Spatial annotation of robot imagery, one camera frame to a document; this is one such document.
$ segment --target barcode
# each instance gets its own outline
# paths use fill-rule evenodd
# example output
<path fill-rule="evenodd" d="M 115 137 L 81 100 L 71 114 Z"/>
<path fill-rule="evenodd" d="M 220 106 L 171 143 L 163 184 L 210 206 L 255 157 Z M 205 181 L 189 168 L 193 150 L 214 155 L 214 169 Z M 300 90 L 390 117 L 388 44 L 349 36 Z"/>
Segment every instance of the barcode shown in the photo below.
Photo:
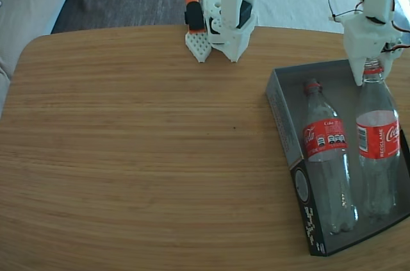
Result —
<path fill-rule="evenodd" d="M 325 144 L 326 144 L 326 141 L 325 141 L 324 138 L 318 138 L 318 145 L 319 146 L 322 146 L 322 145 L 325 145 Z"/>
<path fill-rule="evenodd" d="M 357 133 L 359 135 L 359 148 L 362 151 L 367 152 L 367 130 L 366 128 L 357 127 Z"/>

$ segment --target gray couch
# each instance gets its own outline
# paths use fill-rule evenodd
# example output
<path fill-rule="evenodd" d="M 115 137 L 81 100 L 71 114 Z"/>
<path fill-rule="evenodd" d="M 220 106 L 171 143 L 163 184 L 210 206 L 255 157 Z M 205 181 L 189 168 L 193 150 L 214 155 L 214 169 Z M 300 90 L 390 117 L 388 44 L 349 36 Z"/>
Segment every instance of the gray couch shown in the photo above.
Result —
<path fill-rule="evenodd" d="M 0 0 L 0 114 L 20 54 L 53 29 L 65 0 Z"/>

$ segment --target coca-cola bottle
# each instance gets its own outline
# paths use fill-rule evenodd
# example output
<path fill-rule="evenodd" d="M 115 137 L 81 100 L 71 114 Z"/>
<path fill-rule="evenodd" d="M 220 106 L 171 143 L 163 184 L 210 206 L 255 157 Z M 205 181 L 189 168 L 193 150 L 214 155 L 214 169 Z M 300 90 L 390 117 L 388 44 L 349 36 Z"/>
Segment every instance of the coca-cola bottle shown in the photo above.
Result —
<path fill-rule="evenodd" d="M 303 130 L 308 170 L 325 233 L 352 230 L 357 210 L 350 193 L 349 161 L 342 120 L 322 94 L 321 84 L 305 83 L 307 118 Z"/>
<path fill-rule="evenodd" d="M 395 102 L 378 60 L 368 60 L 356 114 L 363 171 L 363 209 L 372 218 L 390 214 L 396 205 L 400 130 Z"/>

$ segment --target wood grain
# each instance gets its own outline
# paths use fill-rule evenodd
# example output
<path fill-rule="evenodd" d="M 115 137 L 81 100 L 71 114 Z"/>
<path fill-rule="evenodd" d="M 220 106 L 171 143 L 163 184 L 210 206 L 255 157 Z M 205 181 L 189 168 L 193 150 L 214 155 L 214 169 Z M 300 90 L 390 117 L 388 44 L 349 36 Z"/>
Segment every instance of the wood grain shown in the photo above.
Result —
<path fill-rule="evenodd" d="M 23 52 L 0 122 L 0 270 L 409 270 L 410 221 L 308 253 L 264 90 L 345 57 L 341 35 L 258 28 L 197 63 L 186 28 L 79 31 Z M 389 85 L 410 131 L 410 56 Z"/>

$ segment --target box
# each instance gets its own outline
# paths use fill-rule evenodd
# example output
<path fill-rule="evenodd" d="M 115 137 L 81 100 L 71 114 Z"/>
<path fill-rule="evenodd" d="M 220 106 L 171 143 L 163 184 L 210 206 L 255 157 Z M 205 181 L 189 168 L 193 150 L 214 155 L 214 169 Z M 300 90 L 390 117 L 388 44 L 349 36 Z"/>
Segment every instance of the box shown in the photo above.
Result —
<path fill-rule="evenodd" d="M 309 78 L 316 78 L 321 82 L 323 94 L 338 111 L 345 126 L 351 192 L 358 212 L 355 228 L 347 233 L 323 234 L 320 225 L 320 210 L 315 202 L 315 192 L 317 193 L 318 189 L 314 187 L 317 187 L 318 178 L 309 166 L 310 163 L 304 159 L 302 145 L 304 116 L 307 112 L 303 82 Z M 309 250 L 314 256 L 330 256 L 381 233 L 410 215 L 410 152 L 402 130 L 397 206 L 392 214 L 380 222 L 370 221 L 363 215 L 363 178 L 356 140 L 356 104 L 359 93 L 360 87 L 354 83 L 347 60 L 274 69 L 266 88 L 297 194 Z"/>

